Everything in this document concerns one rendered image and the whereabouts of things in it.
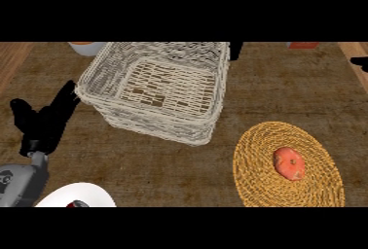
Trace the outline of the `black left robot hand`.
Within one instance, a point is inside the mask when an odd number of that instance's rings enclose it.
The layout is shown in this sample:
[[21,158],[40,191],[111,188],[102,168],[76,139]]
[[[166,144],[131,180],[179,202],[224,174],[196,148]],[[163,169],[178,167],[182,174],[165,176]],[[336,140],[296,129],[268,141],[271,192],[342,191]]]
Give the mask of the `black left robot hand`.
[[26,100],[15,98],[11,108],[15,126],[24,133],[20,154],[27,157],[34,152],[49,155],[55,152],[68,120],[80,103],[74,81],[63,86],[52,103],[34,111]]

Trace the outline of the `white wicker basket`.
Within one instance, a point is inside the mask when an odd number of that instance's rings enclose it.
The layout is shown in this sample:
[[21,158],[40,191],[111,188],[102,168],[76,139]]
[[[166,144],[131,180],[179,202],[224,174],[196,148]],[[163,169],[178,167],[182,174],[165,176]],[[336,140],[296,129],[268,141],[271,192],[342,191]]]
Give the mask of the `white wicker basket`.
[[201,146],[224,109],[230,60],[227,42],[110,42],[76,93],[111,126]]

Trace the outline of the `round yellow woven placemat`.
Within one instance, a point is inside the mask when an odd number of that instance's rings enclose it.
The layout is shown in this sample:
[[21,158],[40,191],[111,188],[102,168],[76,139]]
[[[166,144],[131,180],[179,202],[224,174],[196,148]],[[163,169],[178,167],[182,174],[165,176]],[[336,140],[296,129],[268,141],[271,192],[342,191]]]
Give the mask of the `round yellow woven placemat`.
[[[293,148],[305,160],[305,177],[289,180],[274,166],[274,153]],[[345,189],[333,157],[296,125],[265,122],[243,134],[234,154],[234,178],[250,207],[345,207]]]

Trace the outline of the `white plate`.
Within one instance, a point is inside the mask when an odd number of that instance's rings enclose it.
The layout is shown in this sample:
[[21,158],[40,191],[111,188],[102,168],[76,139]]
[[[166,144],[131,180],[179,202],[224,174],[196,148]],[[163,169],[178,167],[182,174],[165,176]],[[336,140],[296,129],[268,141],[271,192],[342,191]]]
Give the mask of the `white plate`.
[[108,192],[92,183],[74,183],[61,187],[36,204],[37,207],[67,207],[74,201],[89,207],[116,207],[116,201]]

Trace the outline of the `white cup with orange top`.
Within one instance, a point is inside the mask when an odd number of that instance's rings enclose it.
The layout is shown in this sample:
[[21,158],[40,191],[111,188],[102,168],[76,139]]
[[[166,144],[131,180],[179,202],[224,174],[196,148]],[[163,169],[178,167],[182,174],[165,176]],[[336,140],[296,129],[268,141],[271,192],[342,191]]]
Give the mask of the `white cup with orange top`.
[[83,56],[97,56],[105,46],[105,42],[70,42],[70,45],[77,54]]

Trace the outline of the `black upright object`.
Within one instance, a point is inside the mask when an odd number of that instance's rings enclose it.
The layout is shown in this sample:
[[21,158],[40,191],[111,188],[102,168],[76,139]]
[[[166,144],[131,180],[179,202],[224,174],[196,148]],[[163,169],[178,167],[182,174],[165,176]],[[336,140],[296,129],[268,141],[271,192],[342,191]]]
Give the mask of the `black upright object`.
[[238,60],[243,42],[231,42],[231,61]]

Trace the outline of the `orange-red box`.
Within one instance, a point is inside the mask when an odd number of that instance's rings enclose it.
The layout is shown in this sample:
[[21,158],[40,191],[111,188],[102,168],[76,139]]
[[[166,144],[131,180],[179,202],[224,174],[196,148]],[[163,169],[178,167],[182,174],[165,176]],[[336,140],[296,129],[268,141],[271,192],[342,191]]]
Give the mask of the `orange-red box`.
[[320,42],[289,42],[290,49],[309,50],[315,49],[320,45]]

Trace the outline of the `black object at edge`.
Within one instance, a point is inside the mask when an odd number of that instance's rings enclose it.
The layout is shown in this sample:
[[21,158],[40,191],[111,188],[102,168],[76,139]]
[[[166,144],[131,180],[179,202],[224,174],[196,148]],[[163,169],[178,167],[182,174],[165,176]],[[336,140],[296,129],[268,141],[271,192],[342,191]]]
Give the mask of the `black object at edge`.
[[368,56],[354,57],[349,61],[361,67],[364,72],[368,73]]

